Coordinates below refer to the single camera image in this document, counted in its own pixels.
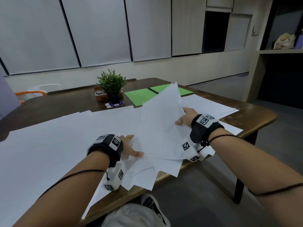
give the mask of person's left arm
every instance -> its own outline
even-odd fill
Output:
[[[120,138],[124,144],[124,154],[134,157],[143,155],[143,152],[134,151],[130,147],[129,138],[124,136]],[[87,169],[106,170],[108,165],[108,155],[94,151],[63,177]],[[84,172],[58,183],[40,197],[13,227],[75,226],[85,212],[103,175],[104,172]]]

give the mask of gray floor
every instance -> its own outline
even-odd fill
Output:
[[[230,76],[191,87],[241,100],[246,75]],[[270,108],[277,121],[261,129],[256,146],[303,174],[303,110],[257,100],[253,104]],[[210,178],[223,185],[220,189]],[[240,205],[222,192],[234,192],[236,177],[218,155],[181,172],[178,178],[151,192],[172,226],[237,227],[279,226],[245,188]]]

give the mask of ring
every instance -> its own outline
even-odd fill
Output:
[[[131,136],[131,135],[127,135],[126,137],[129,138],[130,140],[132,139],[132,136]]]

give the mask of person's right arm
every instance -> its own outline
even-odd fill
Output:
[[[184,108],[184,111],[185,115],[180,120],[189,126],[198,113],[191,108]],[[208,140],[222,134],[231,133],[219,128],[210,134]],[[210,145],[229,169],[254,193],[303,183],[303,177],[299,173],[242,139],[223,136],[211,141]],[[283,226],[303,226],[302,186],[256,198]]]

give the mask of shoe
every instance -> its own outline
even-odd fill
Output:
[[[167,219],[167,217],[164,216],[164,214],[160,210],[159,203],[154,198],[154,196],[148,193],[143,194],[141,197],[141,204],[154,211],[159,216],[159,218],[161,218],[164,225],[166,225],[167,227],[171,227],[169,220]]]

